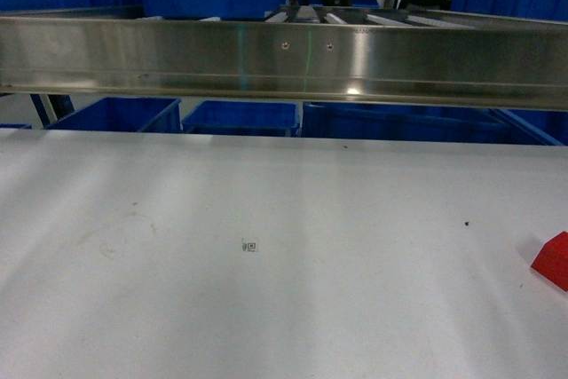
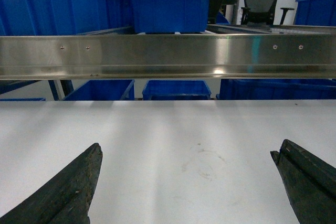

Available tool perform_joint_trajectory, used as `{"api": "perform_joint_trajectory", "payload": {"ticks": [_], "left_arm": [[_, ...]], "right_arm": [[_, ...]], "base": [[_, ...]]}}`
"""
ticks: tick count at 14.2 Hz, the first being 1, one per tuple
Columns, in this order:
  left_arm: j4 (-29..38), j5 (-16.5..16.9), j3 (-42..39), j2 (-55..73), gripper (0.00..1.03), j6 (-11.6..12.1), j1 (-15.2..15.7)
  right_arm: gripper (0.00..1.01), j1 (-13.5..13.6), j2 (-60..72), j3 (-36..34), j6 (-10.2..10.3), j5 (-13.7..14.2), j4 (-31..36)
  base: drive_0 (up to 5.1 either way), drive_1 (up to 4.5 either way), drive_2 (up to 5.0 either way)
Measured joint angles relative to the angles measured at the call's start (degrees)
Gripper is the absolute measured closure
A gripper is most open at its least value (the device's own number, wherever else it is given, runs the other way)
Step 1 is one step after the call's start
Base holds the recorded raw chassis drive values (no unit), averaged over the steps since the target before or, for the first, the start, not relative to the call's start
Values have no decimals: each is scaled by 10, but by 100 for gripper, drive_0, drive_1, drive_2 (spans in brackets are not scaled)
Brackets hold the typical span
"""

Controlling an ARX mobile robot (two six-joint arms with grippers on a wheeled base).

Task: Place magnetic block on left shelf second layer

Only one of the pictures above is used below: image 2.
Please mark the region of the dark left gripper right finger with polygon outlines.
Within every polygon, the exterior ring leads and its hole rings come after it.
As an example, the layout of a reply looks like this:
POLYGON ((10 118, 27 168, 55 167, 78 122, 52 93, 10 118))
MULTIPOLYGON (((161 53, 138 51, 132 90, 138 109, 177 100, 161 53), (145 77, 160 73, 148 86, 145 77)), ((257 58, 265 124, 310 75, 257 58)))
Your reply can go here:
POLYGON ((300 223, 335 223, 335 167, 285 139, 270 152, 300 223))

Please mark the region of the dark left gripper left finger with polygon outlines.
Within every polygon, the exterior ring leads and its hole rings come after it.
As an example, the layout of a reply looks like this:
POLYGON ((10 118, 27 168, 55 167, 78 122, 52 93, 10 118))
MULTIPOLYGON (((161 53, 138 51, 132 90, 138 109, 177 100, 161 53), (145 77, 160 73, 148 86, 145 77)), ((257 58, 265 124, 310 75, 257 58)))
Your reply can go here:
POLYGON ((90 223, 103 153, 92 144, 52 179, 1 217, 1 223, 90 223))

